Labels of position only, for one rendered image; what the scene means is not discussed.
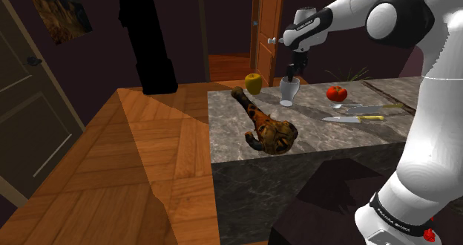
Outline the white cup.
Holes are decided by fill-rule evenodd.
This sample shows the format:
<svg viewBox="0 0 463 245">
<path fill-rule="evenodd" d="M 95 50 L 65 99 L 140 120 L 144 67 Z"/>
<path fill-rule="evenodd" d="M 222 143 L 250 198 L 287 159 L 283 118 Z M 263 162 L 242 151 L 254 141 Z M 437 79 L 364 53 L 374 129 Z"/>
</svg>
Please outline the white cup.
<svg viewBox="0 0 463 245">
<path fill-rule="evenodd" d="M 289 81 L 287 76 L 283 77 L 280 81 L 280 104 L 285 107 L 293 105 L 293 100 L 300 88 L 300 80 L 297 77 L 293 77 L 292 81 Z"/>
</svg>

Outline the landscape wall picture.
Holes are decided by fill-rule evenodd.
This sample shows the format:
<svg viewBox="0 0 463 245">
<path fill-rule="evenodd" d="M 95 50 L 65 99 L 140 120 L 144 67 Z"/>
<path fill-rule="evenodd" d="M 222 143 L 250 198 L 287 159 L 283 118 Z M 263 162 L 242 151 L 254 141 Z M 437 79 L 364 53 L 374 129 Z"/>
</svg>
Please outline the landscape wall picture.
<svg viewBox="0 0 463 245">
<path fill-rule="evenodd" d="M 32 0 L 56 45 L 90 33 L 93 28 L 81 0 Z"/>
</svg>

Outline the orange wooden door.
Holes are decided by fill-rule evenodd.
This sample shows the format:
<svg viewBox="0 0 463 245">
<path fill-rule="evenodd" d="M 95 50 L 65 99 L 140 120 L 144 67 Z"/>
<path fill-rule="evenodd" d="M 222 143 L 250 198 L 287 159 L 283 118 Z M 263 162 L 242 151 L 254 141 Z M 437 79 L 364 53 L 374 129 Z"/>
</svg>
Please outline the orange wooden door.
<svg viewBox="0 0 463 245">
<path fill-rule="evenodd" d="M 250 68 L 272 87 L 275 77 L 283 0 L 252 0 Z"/>
</svg>

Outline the yellow-handled knife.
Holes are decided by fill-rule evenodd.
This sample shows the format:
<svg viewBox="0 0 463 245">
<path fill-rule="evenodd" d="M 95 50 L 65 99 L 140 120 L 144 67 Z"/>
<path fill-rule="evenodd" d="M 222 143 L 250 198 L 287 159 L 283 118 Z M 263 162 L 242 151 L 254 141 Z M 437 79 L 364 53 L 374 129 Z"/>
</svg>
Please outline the yellow-handled knife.
<svg viewBox="0 0 463 245">
<path fill-rule="evenodd" d="M 324 117 L 323 121 L 336 123 L 361 123 L 363 120 L 384 120 L 383 116 Z"/>
<path fill-rule="evenodd" d="M 375 113 L 382 108 L 402 108 L 402 107 L 403 107 L 402 103 L 391 104 L 391 105 L 362 105 L 362 106 L 355 106 L 355 107 L 349 108 L 347 110 L 347 113 L 370 114 L 370 113 Z"/>
</svg>

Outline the red tomato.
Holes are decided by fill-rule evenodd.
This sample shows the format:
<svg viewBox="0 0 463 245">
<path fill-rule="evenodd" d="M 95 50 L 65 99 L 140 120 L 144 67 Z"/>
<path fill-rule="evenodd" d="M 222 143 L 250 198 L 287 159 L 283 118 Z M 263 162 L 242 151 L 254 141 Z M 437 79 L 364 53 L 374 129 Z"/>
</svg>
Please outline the red tomato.
<svg viewBox="0 0 463 245">
<path fill-rule="evenodd" d="M 343 102 L 348 96 L 348 92 L 341 86 L 331 86 L 326 91 L 326 97 L 333 102 Z"/>
</svg>

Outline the dark panelled door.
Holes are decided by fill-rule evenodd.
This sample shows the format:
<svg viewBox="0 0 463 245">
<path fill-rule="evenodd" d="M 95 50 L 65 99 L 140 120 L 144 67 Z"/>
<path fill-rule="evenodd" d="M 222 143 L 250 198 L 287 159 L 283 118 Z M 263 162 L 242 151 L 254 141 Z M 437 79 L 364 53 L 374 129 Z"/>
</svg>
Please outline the dark panelled door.
<svg viewBox="0 0 463 245">
<path fill-rule="evenodd" d="M 0 0 L 0 195 L 22 207 L 85 130 L 9 0 Z"/>
</svg>

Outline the yellow apple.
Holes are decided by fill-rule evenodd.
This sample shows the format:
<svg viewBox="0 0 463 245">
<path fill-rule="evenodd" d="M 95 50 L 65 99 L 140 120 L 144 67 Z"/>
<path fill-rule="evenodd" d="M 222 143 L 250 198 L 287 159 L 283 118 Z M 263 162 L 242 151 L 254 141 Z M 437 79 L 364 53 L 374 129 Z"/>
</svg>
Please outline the yellow apple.
<svg viewBox="0 0 463 245">
<path fill-rule="evenodd" d="M 262 88 L 262 77 L 258 73 L 251 73 L 245 77 L 245 86 L 251 95 L 257 95 Z"/>
</svg>

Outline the green plant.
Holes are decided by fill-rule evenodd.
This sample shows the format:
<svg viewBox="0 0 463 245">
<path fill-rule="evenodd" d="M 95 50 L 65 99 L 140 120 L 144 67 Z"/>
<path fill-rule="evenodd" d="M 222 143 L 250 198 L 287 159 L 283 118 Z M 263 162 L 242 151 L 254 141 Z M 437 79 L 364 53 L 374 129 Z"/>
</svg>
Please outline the green plant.
<svg viewBox="0 0 463 245">
<path fill-rule="evenodd" d="M 325 70 L 325 72 L 335 77 L 339 82 L 354 82 L 371 79 L 371 76 L 367 76 L 367 73 L 369 72 L 367 67 L 364 67 L 357 72 L 353 72 L 351 68 L 346 73 L 343 73 L 341 70 L 338 70 L 337 73 L 328 70 Z"/>
</svg>

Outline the spotted leopard plush toy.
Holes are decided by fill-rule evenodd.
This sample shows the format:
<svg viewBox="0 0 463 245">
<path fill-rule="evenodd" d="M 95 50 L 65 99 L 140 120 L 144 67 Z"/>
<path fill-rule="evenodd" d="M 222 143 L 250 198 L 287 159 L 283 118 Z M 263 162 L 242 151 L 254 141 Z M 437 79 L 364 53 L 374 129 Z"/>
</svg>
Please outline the spotted leopard plush toy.
<svg viewBox="0 0 463 245">
<path fill-rule="evenodd" d="M 231 90 L 231 96 L 241 104 L 255 126 L 257 138 L 251 131 L 245 133 L 246 142 L 251 148 L 267 154 L 284 154 L 291 149 L 298 137 L 298 130 L 292 123 L 273 120 L 270 115 L 262 112 L 239 86 Z"/>
</svg>

